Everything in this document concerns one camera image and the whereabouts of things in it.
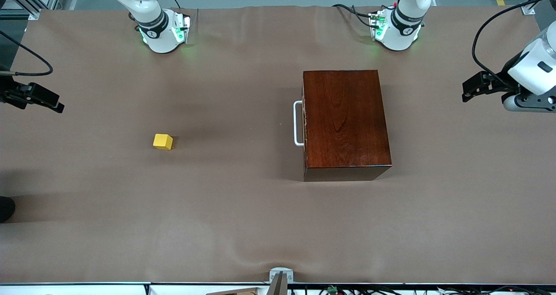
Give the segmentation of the yellow block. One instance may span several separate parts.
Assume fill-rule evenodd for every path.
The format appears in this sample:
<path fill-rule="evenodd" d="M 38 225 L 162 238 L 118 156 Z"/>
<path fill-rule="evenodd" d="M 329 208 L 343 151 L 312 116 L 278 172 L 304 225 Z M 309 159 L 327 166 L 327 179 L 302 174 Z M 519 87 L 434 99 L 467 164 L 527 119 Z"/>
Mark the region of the yellow block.
<path fill-rule="evenodd" d="M 172 150 L 173 137 L 167 133 L 156 133 L 153 139 L 152 146 L 159 150 Z"/>

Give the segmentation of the white drawer handle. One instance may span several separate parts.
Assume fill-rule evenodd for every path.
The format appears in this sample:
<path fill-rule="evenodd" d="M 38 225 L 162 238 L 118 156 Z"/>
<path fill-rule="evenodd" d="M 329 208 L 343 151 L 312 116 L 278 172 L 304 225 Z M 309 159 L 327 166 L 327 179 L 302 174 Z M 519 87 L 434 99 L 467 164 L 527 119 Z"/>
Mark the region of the white drawer handle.
<path fill-rule="evenodd" d="M 293 140 L 294 144 L 298 147 L 304 147 L 304 141 L 300 141 L 298 136 L 298 106 L 302 107 L 303 101 L 294 101 L 292 105 L 292 117 L 293 117 Z"/>

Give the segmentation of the dark wooden drawer cabinet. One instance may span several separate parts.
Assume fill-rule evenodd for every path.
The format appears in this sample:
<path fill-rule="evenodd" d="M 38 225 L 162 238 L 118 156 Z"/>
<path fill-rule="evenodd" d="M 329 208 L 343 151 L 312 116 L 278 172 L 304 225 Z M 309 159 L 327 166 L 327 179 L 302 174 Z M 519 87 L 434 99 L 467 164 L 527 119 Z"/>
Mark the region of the dark wooden drawer cabinet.
<path fill-rule="evenodd" d="M 306 182 L 372 181 L 393 163 L 378 70 L 304 71 Z"/>

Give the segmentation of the black rounded object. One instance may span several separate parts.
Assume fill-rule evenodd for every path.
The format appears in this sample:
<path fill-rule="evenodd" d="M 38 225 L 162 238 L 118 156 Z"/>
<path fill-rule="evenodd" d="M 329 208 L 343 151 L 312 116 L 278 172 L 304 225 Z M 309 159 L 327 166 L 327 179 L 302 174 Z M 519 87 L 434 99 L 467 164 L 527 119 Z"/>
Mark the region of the black rounded object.
<path fill-rule="evenodd" d="M 0 223 L 10 220 L 16 209 L 16 204 L 12 198 L 0 196 Z"/>

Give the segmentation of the silver base connector plate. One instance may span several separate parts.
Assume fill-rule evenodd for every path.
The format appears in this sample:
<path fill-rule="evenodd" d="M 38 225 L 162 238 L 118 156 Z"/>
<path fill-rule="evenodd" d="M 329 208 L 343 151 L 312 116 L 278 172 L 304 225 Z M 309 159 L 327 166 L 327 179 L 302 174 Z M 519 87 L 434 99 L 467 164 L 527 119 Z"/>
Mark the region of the silver base connector plate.
<path fill-rule="evenodd" d="M 387 31 L 387 9 L 368 14 L 370 34 L 373 41 L 381 41 Z"/>
<path fill-rule="evenodd" d="M 182 13 L 173 13 L 172 31 L 178 44 L 187 42 L 191 17 Z"/>

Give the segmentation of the brown table cover sheet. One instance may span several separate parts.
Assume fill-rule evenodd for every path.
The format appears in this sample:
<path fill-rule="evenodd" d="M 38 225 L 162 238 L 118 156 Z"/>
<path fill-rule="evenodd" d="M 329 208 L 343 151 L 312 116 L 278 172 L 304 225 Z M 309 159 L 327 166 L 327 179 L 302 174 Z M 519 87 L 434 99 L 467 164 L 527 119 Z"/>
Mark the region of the brown table cover sheet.
<path fill-rule="evenodd" d="M 556 284 L 556 114 L 461 101 L 499 7 L 435 7 L 391 52 L 332 7 L 201 10 L 150 51 L 127 13 L 47 11 L 23 43 L 62 114 L 0 104 L 0 283 Z M 378 70 L 393 166 L 304 182 L 304 71 Z M 152 146 L 156 133 L 172 150 Z"/>

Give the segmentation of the tan board piece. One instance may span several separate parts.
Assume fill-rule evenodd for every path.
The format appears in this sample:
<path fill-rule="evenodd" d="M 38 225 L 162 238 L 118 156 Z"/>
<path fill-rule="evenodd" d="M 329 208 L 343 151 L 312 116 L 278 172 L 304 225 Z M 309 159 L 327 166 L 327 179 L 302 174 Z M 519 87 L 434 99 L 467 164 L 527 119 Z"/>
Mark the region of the tan board piece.
<path fill-rule="evenodd" d="M 210 292 L 206 295 L 258 295 L 258 287 Z"/>

